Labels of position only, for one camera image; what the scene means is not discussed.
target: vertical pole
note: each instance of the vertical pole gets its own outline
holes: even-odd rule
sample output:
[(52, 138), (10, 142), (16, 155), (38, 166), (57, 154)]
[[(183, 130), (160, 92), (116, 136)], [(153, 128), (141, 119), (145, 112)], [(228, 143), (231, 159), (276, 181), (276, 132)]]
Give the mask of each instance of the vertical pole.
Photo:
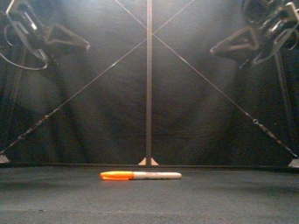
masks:
[(292, 145), (291, 147), (297, 152), (299, 142), (297, 142), (297, 134), (295, 129), (295, 114), (292, 111), (292, 103), (289, 100), (288, 84), (285, 80), (285, 71), (284, 71), (284, 65), (283, 65), (280, 52), (275, 54), (275, 66), (276, 66), (281, 96), (284, 101), (284, 114), (285, 114), (288, 130), (289, 130), (291, 145)]
[(152, 164), (152, 65), (153, 65), (153, 3), (147, 0), (147, 90), (145, 90), (145, 165)]

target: black curtain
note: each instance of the black curtain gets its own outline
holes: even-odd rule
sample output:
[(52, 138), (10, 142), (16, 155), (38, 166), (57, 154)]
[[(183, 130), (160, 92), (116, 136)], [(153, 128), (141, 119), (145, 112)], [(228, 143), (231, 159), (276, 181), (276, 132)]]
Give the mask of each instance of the black curtain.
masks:
[[(135, 165), (145, 157), (145, 0), (54, 3), (46, 21), (64, 24), (91, 50), (42, 72), (22, 71), (1, 144), (97, 79), (5, 154), (14, 162)], [(209, 54), (243, 26), (240, 1), (153, 0), (163, 42), (153, 37), (152, 156), (161, 165), (287, 165), (292, 158), (217, 91), (289, 144), (275, 61), (239, 69)], [(34, 64), (29, 54), (25, 63)]]

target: wire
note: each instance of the wire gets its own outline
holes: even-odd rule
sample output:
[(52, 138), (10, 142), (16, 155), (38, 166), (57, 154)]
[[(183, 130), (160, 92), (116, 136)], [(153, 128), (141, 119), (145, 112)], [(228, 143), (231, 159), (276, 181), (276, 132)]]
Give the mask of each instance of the wire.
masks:
[(8, 30), (8, 27), (10, 25), (8, 24), (4, 28), (4, 40), (5, 40), (5, 43), (9, 45), (9, 46), (13, 46), (12, 42), (8, 40), (8, 37), (6, 37), (6, 30)]
[(40, 71), (42, 69), (45, 69), (48, 67), (48, 63), (45, 62), (44, 63), (44, 66), (42, 67), (28, 67), (28, 66), (21, 66), (21, 65), (17, 65), (14, 64), (1, 53), (0, 53), (0, 56), (1, 58), (10, 64), (13, 65), (14, 67), (18, 67), (21, 69), (25, 69), (25, 70), (30, 70), (30, 71)]

